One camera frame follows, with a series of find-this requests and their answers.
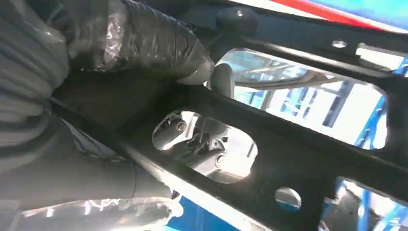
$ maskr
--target blue surface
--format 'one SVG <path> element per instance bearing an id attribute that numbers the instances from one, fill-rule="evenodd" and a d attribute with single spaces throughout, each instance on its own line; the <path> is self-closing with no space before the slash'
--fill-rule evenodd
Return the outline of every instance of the blue surface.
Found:
<path id="1" fill-rule="evenodd" d="M 397 204 L 377 223 L 373 231 L 398 231 L 407 215 L 408 208 Z"/>
<path id="2" fill-rule="evenodd" d="M 309 0 L 333 9 L 351 13 L 408 30 L 406 0 Z"/>
<path id="3" fill-rule="evenodd" d="M 168 226 L 179 231 L 237 231 L 235 227 L 221 220 L 207 210 L 183 197 L 180 201 L 184 213 L 170 220 Z"/>

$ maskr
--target plastic wrap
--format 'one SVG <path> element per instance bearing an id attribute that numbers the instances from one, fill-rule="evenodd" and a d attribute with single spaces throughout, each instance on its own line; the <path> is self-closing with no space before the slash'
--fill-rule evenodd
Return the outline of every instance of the plastic wrap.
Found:
<path id="1" fill-rule="evenodd" d="M 163 197 L 75 201 L 17 212 L 12 231 L 121 231 L 162 228 L 183 208 Z"/>
<path id="2" fill-rule="evenodd" d="M 214 64 L 180 21 L 133 0 L 28 0 L 67 39 L 71 68 L 144 68 L 186 84 L 202 84 Z"/>
<path id="3" fill-rule="evenodd" d="M 48 108 L 53 90 L 68 75 L 68 54 L 76 57 L 72 51 L 77 51 L 78 57 L 88 57 L 92 64 L 98 63 L 98 57 L 104 58 L 107 23 L 99 24 L 104 27 L 100 33 L 103 37 L 85 31 L 102 31 L 98 26 L 90 26 L 99 20 L 108 22 L 107 13 L 104 19 L 97 17 L 103 11 L 95 8 L 97 1 L 94 0 L 7 0 L 2 3 L 0 230 L 26 231 L 36 227 L 41 231 L 62 231 L 63 227 L 84 230 L 79 228 L 81 224 L 92 227 L 103 222 L 109 224 L 108 221 L 112 221 L 113 228 L 165 225 L 180 213 L 180 206 L 170 199 L 169 189 L 133 163 L 109 163 L 84 156 L 75 147 L 72 133 Z M 72 20 L 74 15 L 78 16 L 75 21 Z M 101 53 L 94 49 L 99 47 L 103 47 Z M 100 146 L 85 145 L 85 151 L 90 147 Z M 107 200 L 100 203 L 89 200 L 89 206 L 85 205 L 86 201 L 60 204 L 110 196 L 135 199 L 113 200 L 112 203 L 119 206 L 113 210 L 109 209 L 112 204 Z M 21 211 L 52 204 L 59 205 Z M 70 215 L 69 210 L 75 204 L 86 218 Z M 95 216 L 90 212 L 85 214 L 89 209 L 96 212 Z"/>

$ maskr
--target clear plastic bag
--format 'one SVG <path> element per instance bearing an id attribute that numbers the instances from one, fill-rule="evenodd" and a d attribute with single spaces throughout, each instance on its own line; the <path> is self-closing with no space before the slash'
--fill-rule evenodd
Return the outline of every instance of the clear plastic bag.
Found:
<path id="1" fill-rule="evenodd" d="M 13 231 L 145 231 L 182 213 L 178 201 L 164 197 L 75 201 L 23 211 Z"/>

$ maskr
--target gray fabric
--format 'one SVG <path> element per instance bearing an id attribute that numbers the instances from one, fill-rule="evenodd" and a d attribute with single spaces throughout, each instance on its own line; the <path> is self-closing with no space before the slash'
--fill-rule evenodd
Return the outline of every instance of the gray fabric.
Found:
<path id="1" fill-rule="evenodd" d="M 59 32 L 19 0 L 2 2 L 0 28 L 0 201 L 29 209 L 74 200 L 171 196 L 131 163 L 83 155 L 68 127 L 52 115 L 47 99 L 69 69 Z M 145 182 L 143 188 L 136 188 L 138 181 Z"/>

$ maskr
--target bolt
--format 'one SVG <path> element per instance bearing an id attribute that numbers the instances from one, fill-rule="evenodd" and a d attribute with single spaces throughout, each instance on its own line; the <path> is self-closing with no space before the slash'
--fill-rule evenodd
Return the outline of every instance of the bolt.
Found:
<path id="1" fill-rule="evenodd" d="M 220 154 L 216 157 L 216 166 L 218 168 L 220 168 L 222 162 L 225 160 L 225 155 L 224 154 Z"/>
<path id="2" fill-rule="evenodd" d="M 187 128 L 187 125 L 184 122 L 177 124 L 177 131 L 185 131 L 186 128 Z"/>

